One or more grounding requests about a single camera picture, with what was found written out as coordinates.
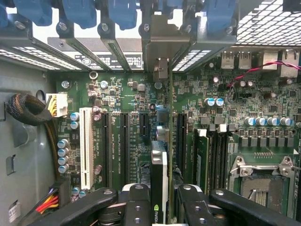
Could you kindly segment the green motherboard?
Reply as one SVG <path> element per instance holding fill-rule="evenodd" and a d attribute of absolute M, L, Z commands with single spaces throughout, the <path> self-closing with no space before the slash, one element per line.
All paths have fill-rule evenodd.
<path fill-rule="evenodd" d="M 145 184 L 150 191 L 151 141 L 157 122 L 156 106 L 172 108 L 168 125 L 172 146 L 168 152 L 168 202 L 166 222 L 178 222 L 178 214 L 169 208 L 176 204 L 181 184 L 196 185 L 195 129 L 206 129 L 209 138 L 208 193 L 227 189 L 229 168 L 237 155 L 289 155 L 294 166 L 301 167 L 301 49 L 225 51 L 199 71 L 183 73 L 175 68 L 171 85 L 162 90 L 153 86 L 153 75 L 146 73 L 65 72 L 58 76 L 59 94 L 67 94 L 68 114 L 58 121 L 59 172 L 67 178 L 62 193 L 71 202 L 106 187 L 103 183 L 101 142 L 102 113 L 108 112 L 110 187 L 118 192 L 126 185 Z M 81 189 L 79 109 L 91 107 L 93 113 L 93 173 L 90 190 Z M 120 114 L 129 114 L 129 182 L 121 184 Z M 149 115 L 149 136 L 139 130 L 139 113 Z M 187 145 L 184 175 L 176 163 L 176 125 L 178 113 L 187 114 Z M 218 188 L 220 163 L 220 124 L 235 125 L 233 153 L 227 153 L 226 185 Z M 210 188 L 210 137 L 217 132 L 215 187 Z M 301 222 L 301 170 L 296 170 L 296 218 Z"/>

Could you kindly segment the short black expansion slot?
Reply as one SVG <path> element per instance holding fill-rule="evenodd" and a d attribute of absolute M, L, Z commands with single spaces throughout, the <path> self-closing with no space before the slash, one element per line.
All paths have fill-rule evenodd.
<path fill-rule="evenodd" d="M 148 113 L 139 113 L 140 136 L 147 138 L 149 136 L 149 115 Z"/>

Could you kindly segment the CPU socket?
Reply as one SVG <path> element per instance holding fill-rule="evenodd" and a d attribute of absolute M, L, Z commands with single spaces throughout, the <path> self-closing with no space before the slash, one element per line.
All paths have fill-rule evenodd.
<path fill-rule="evenodd" d="M 290 165 L 294 159 L 289 155 L 250 156 L 237 155 L 229 168 L 227 189 L 257 204 L 270 208 L 289 218 L 296 218 L 297 184 L 294 169 L 257 170 L 240 169 L 240 165 Z"/>

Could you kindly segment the black open PC case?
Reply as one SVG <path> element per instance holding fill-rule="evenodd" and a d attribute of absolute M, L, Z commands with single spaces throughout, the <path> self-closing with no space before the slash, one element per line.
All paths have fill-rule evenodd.
<path fill-rule="evenodd" d="M 68 20 L 51 0 L 52 24 L 37 26 L 0 0 L 0 226 L 28 226 L 73 203 L 62 193 L 58 121 L 46 107 L 61 73 L 146 73 L 142 24 L 165 15 L 190 42 L 173 58 L 172 73 L 197 72 L 225 51 L 301 49 L 301 0 L 236 0 L 231 25 L 208 33 L 205 0 L 135 0 L 136 27 L 120 30 L 108 0 L 94 0 L 96 26 Z"/>

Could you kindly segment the white expansion slot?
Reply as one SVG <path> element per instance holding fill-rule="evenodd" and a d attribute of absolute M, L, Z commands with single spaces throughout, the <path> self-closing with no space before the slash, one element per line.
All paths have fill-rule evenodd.
<path fill-rule="evenodd" d="M 94 183 L 93 113 L 91 107 L 79 109 L 79 123 L 81 189 L 90 190 Z"/>

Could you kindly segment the white power connector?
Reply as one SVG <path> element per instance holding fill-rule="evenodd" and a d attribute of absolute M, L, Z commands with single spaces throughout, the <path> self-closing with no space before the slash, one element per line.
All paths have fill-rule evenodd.
<path fill-rule="evenodd" d="M 52 117 L 65 117 L 68 114 L 67 94 L 46 94 L 46 107 Z"/>

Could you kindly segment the blue slot retainer clip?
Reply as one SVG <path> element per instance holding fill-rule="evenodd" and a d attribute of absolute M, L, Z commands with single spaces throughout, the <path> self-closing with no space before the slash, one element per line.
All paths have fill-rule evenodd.
<path fill-rule="evenodd" d="M 120 30 L 136 27 L 137 11 L 135 0 L 108 0 L 109 18 L 116 23 Z"/>
<path fill-rule="evenodd" d="M 13 0 L 17 12 L 37 26 L 52 24 L 51 0 Z"/>
<path fill-rule="evenodd" d="M 208 33 L 219 32 L 231 25 L 236 0 L 205 0 Z"/>
<path fill-rule="evenodd" d="M 97 12 L 94 0 L 62 0 L 68 20 L 78 24 L 81 29 L 96 26 Z"/>

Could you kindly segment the thin metal locking lever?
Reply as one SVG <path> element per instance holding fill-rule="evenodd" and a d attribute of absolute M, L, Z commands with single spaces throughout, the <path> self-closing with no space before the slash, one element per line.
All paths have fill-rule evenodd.
<path fill-rule="evenodd" d="M 255 169 L 255 170 L 281 170 L 281 169 L 294 169 L 294 170 L 301 170 L 301 167 L 296 166 L 286 166 L 286 165 L 240 165 L 240 169 Z"/>

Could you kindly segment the long black expansion slot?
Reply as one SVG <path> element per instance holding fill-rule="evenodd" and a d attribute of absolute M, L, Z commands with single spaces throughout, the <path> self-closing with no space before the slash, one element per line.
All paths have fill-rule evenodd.
<path fill-rule="evenodd" d="M 176 125 L 176 163 L 184 175 L 187 145 L 187 114 L 178 113 Z"/>
<path fill-rule="evenodd" d="M 101 114 L 101 142 L 103 152 L 103 183 L 106 187 L 110 187 L 110 176 L 109 176 L 109 128 L 110 128 L 110 115 L 108 112 Z"/>
<path fill-rule="evenodd" d="M 120 173 L 121 184 L 129 182 L 129 114 L 120 114 Z"/>

